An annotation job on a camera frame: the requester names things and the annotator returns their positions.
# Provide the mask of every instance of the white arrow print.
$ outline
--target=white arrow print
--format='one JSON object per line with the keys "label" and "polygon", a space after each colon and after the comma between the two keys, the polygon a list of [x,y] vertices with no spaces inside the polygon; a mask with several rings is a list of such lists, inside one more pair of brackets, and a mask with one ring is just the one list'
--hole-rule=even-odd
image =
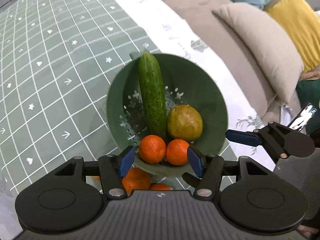
{"label": "white arrow print", "polygon": [[66,85],[69,85],[71,82],[72,82],[72,80],[69,79],[69,78],[67,78],[67,80],[65,81],[65,84],[66,84]]}
{"label": "white arrow print", "polygon": [[70,133],[68,133],[67,131],[64,131],[64,132],[65,132],[65,134],[62,134],[62,136],[65,136],[65,139],[67,139],[68,136],[70,135]]}

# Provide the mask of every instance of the yellow pillow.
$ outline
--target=yellow pillow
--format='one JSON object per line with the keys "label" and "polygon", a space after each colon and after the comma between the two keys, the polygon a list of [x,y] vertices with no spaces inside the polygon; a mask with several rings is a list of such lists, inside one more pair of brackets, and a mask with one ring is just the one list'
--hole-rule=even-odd
{"label": "yellow pillow", "polygon": [[320,19],[310,5],[305,0],[281,0],[267,12],[295,44],[304,63],[303,72],[320,65]]}

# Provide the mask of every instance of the beige pillow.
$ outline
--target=beige pillow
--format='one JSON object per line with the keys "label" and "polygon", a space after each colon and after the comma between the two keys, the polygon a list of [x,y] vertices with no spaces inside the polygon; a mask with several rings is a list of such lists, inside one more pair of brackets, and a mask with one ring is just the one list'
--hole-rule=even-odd
{"label": "beige pillow", "polygon": [[279,98],[288,104],[303,62],[285,30],[266,12],[247,3],[222,5],[213,13],[240,36]]}

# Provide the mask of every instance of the green bowl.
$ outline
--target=green bowl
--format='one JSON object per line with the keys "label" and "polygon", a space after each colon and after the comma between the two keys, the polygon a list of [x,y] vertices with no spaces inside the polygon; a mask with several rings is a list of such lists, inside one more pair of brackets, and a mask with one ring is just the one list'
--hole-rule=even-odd
{"label": "green bowl", "polygon": [[[203,133],[193,146],[205,155],[220,152],[228,128],[228,114],[223,96],[212,78],[193,62],[170,54],[153,54],[159,62],[165,93],[174,98],[167,110],[183,103],[199,111],[203,119]],[[148,135],[139,97],[139,54],[125,65],[114,78],[107,96],[107,119],[112,136],[120,150],[128,145],[138,146]],[[180,177],[192,172],[189,164],[173,166],[167,162],[147,164],[136,154],[135,164],[146,172],[159,176]]]}

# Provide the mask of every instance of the yellow-brown round fruit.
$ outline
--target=yellow-brown round fruit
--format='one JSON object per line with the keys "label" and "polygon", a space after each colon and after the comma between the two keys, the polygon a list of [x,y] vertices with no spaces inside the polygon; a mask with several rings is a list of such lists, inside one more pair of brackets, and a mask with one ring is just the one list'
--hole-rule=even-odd
{"label": "yellow-brown round fruit", "polygon": [[176,106],[168,114],[167,129],[172,138],[192,142],[202,134],[202,117],[191,106]]}

